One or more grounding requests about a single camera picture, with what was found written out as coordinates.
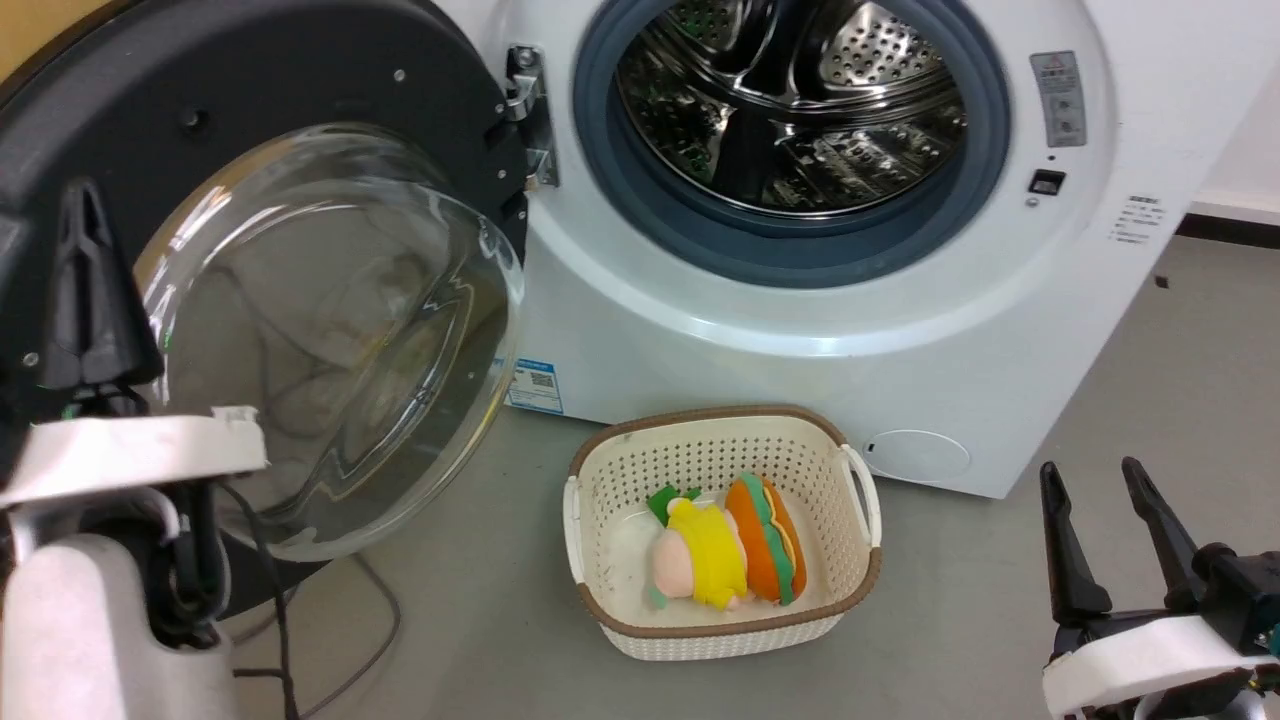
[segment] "basket handle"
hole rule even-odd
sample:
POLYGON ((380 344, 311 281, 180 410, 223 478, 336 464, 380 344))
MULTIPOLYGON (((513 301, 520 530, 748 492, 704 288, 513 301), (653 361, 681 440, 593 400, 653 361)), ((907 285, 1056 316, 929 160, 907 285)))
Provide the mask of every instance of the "basket handle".
POLYGON ((879 547, 879 495, 876 492, 876 479, 872 477, 872 469, 867 466, 867 461, 852 447, 842 445, 840 448, 845 451, 846 465, 850 469, 849 493, 861 498, 863 505, 867 507, 867 525, 872 533, 872 547, 879 547), (858 492, 858 488, 852 486, 852 478, 858 478, 858 484, 861 486, 863 492, 858 492))
POLYGON ((582 575, 582 528, 580 518, 577 477, 570 475, 568 482, 564 483, 564 550, 568 552, 568 569, 573 574, 573 582, 577 584, 586 582, 582 575))

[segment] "door hinge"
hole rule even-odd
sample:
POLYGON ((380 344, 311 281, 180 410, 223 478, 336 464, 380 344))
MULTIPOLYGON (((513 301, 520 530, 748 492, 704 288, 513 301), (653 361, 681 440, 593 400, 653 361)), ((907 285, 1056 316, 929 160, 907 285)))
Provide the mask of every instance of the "door hinge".
POLYGON ((543 50, 531 45, 512 45, 507 51, 507 119, 520 128, 525 142, 525 190, 530 192, 559 186, 543 59, 543 50))

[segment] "yellow fabric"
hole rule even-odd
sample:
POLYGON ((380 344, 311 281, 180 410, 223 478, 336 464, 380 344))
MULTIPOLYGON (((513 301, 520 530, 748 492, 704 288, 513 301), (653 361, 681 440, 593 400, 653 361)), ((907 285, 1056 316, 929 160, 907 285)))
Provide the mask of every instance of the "yellow fabric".
POLYGON ((773 502, 773 493, 769 488, 764 488, 764 500, 769 502, 769 524, 778 529, 778 534, 782 536, 782 550, 787 553, 787 560, 791 561, 791 566, 796 565, 796 548, 791 544, 791 536, 787 534, 786 528, 778 520, 778 506, 773 502))
POLYGON ((671 506, 667 528, 680 533, 689 546, 694 600, 726 610, 735 596, 746 597, 746 566, 719 507, 698 507, 680 498, 671 506))

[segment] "sticker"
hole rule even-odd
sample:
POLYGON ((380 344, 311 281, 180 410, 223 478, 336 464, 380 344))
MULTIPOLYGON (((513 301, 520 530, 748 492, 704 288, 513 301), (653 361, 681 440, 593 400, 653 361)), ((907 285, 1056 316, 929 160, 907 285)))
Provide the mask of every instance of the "sticker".
POLYGON ((1075 53, 1032 55, 1032 69, 1044 106, 1044 135, 1050 147, 1079 147, 1089 140, 1084 118, 1084 88, 1075 53))
POLYGON ((1130 245, 1146 245, 1160 236, 1169 213, 1161 206, 1160 199, 1144 195, 1130 195, 1120 208, 1120 215, 1111 225, 1111 240, 1130 245))
POLYGON ((507 402, 512 407, 563 415, 564 405, 559 400, 559 379, 556 377, 556 365, 525 360, 524 357, 516 360, 516 374, 507 391, 507 402))

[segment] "gray floor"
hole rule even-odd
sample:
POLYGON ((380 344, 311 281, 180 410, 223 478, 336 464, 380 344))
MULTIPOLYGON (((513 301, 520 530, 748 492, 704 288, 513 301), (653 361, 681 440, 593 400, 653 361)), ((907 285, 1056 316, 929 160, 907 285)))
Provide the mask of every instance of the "gray floor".
MULTIPOLYGON (((1120 479, 1142 459, 1201 542, 1280 547, 1280 252, 1175 240, 1041 455, 1057 460, 1094 574, 1117 607, 1164 593, 1120 479)), ((826 638, 703 664, 618 653, 564 561, 561 484, 594 425, 504 411, 453 487, 367 552, 404 606, 390 656, 320 717, 1047 716, 1048 615, 1039 497, 992 502, 884 482, 884 571, 826 638)), ((378 646, 389 615, 349 562, 291 607, 300 705, 378 646)), ((274 634, 237 651, 264 665, 274 634)), ((280 716, 274 680, 241 680, 251 717, 280 716)), ((1271 708, 1280 717, 1280 707, 1271 708)))

